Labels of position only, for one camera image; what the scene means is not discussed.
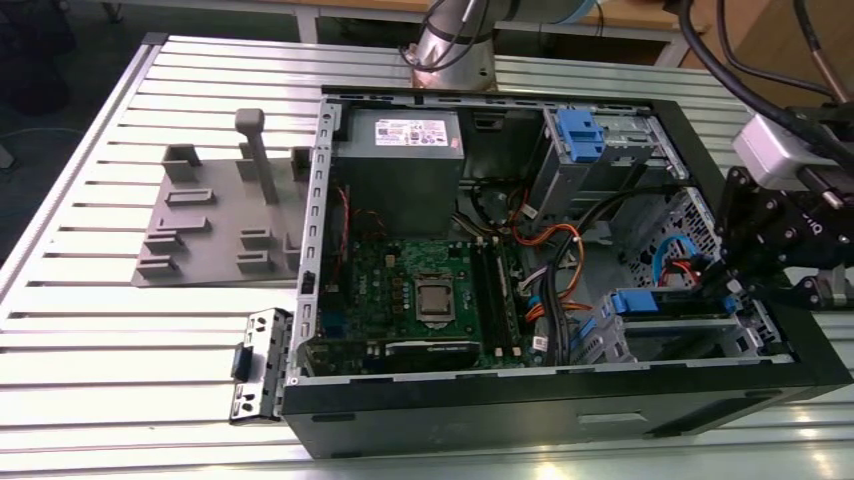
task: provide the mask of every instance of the blue cable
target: blue cable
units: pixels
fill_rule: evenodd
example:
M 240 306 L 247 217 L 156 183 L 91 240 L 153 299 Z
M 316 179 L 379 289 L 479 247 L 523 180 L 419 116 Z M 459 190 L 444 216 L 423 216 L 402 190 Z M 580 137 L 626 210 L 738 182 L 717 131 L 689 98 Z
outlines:
M 658 285 L 658 282 L 662 278 L 665 255 L 667 255 L 667 249 L 670 248 L 670 244 L 677 240 L 681 241 L 682 244 L 686 246 L 691 256 L 699 254 L 697 245 L 694 245 L 694 242 L 686 235 L 671 235 L 665 240 L 662 240 L 662 244 L 658 246 L 658 250 L 655 250 L 655 255 L 653 256 L 653 286 Z
M 578 6 L 575 11 L 570 13 L 570 16 L 560 20 L 558 24 L 567 25 L 570 23 L 578 22 L 582 18 L 584 18 L 584 15 L 587 15 L 595 4 L 597 0 L 582 0 L 582 4 Z

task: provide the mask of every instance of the aluminum extrusion table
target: aluminum extrusion table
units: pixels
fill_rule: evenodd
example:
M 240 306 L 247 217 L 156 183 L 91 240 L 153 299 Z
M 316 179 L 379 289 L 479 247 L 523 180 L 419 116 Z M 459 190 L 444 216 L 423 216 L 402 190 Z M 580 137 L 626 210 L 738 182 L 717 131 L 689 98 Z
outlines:
M 705 73 L 502 57 L 498 79 L 504 90 L 677 100 L 722 168 L 738 163 L 730 138 L 749 114 Z M 171 37 L 139 49 L 0 271 L 0 476 L 207 477 L 222 466 L 264 466 L 242 478 L 276 479 L 279 470 L 374 480 L 851 475 L 851 387 L 697 437 L 416 458 L 315 463 L 286 425 L 231 427 L 244 316 L 292 309 L 295 292 L 131 287 L 157 162 L 168 143 L 236 158 L 238 108 L 267 112 L 271 149 L 311 145 L 323 83 L 406 86 L 408 70 L 372 48 Z M 854 318 L 818 318 L 854 366 Z

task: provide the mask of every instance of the blue plastic clip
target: blue plastic clip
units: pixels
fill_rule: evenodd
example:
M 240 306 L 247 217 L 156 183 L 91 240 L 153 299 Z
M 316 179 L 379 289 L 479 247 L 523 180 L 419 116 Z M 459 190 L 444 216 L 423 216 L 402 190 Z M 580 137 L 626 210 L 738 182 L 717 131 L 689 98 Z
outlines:
M 723 297 L 723 308 L 726 308 L 726 311 L 730 315 L 734 314 L 738 310 L 738 302 L 731 295 Z
M 611 294 L 614 311 L 622 315 L 625 313 L 658 312 L 658 303 L 649 290 L 622 290 Z
M 587 323 L 584 323 L 584 326 L 572 337 L 572 340 L 570 340 L 570 350 L 575 350 L 579 347 L 580 343 L 584 341 L 584 337 L 587 337 L 587 334 L 594 328 L 597 328 L 597 317 L 590 317 Z
M 558 133 L 570 147 L 574 163 L 594 163 L 605 152 L 603 129 L 584 110 L 558 110 Z

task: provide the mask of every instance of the small metal bracket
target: small metal bracket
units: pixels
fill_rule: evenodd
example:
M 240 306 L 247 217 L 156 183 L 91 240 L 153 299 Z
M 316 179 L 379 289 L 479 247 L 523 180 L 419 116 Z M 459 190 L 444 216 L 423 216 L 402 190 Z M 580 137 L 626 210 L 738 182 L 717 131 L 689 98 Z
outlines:
M 817 275 L 817 280 L 827 288 L 826 300 L 834 307 L 845 307 L 854 301 L 854 290 L 845 272 L 845 265 L 838 265 L 833 270 L 819 270 Z
M 250 315 L 231 367 L 236 382 L 228 415 L 232 425 L 282 421 L 279 384 L 287 366 L 292 325 L 294 315 L 280 309 Z

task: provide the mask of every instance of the metal bracket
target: metal bracket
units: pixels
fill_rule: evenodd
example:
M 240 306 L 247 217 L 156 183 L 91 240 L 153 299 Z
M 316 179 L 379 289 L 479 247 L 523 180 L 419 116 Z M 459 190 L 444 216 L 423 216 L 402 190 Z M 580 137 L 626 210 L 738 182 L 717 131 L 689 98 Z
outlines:
M 282 421 L 282 380 L 292 326 L 294 315 L 284 310 L 270 309 L 250 315 L 231 368 L 238 382 L 228 415 L 232 425 Z
M 854 287 L 845 273 L 845 265 L 819 270 L 815 276 L 801 279 L 787 298 L 799 299 L 799 304 L 813 310 L 850 309 L 854 305 Z

